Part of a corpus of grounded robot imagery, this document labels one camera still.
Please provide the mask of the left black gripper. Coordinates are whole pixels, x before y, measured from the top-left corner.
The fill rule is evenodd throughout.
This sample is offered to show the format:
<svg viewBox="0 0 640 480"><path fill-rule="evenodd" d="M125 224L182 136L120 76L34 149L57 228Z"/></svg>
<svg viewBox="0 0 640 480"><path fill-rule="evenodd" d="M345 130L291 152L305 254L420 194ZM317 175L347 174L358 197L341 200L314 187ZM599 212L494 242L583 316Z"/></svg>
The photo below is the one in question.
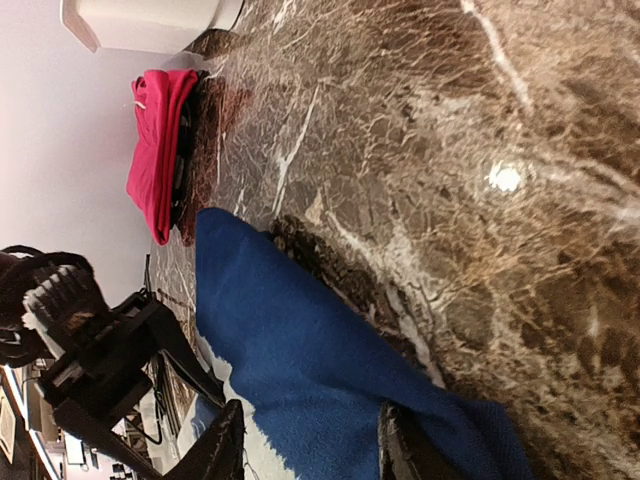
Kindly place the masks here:
<svg viewBox="0 0 640 480"><path fill-rule="evenodd" d="M48 310L47 315L53 323L46 334L62 354L38 387L53 408L55 422L142 478L160 479L162 474L113 428L152 388L144 366L158 350L194 391L224 407L222 386L202 367L174 313L164 304L133 294L114 309L76 300Z"/></svg>

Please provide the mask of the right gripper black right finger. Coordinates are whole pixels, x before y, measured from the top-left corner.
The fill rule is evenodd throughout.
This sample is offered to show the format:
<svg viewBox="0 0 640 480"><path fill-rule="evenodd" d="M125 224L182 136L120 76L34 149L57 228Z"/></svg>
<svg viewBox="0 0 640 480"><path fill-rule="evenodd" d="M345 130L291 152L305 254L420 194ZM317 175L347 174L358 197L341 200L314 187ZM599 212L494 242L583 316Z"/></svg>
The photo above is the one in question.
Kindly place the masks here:
<svg viewBox="0 0 640 480"><path fill-rule="evenodd" d="M413 415L385 402L378 420L381 479L439 479L438 452Z"/></svg>

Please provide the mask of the navy blue t-shirt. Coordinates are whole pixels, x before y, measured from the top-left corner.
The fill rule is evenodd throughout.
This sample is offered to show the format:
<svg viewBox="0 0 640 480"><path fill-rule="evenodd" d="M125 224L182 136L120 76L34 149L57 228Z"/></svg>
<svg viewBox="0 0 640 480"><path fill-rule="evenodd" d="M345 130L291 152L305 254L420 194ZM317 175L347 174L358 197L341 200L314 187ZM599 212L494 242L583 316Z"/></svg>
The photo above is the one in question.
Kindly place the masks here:
<svg viewBox="0 0 640 480"><path fill-rule="evenodd" d="M437 387L338 295L233 214L196 219L199 346L239 399L263 479L377 479L385 403L466 479L533 472L505 409Z"/></svg>

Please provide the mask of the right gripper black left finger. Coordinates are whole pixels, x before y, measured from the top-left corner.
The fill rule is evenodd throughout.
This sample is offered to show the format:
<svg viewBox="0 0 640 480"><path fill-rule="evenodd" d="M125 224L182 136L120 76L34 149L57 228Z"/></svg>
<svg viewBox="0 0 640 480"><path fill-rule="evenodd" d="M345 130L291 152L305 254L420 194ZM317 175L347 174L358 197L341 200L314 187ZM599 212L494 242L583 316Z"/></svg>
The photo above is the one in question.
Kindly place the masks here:
<svg viewBox="0 0 640 480"><path fill-rule="evenodd" d="M167 473L167 478L242 480L244 435L242 403L239 400L230 400L185 457Z"/></svg>

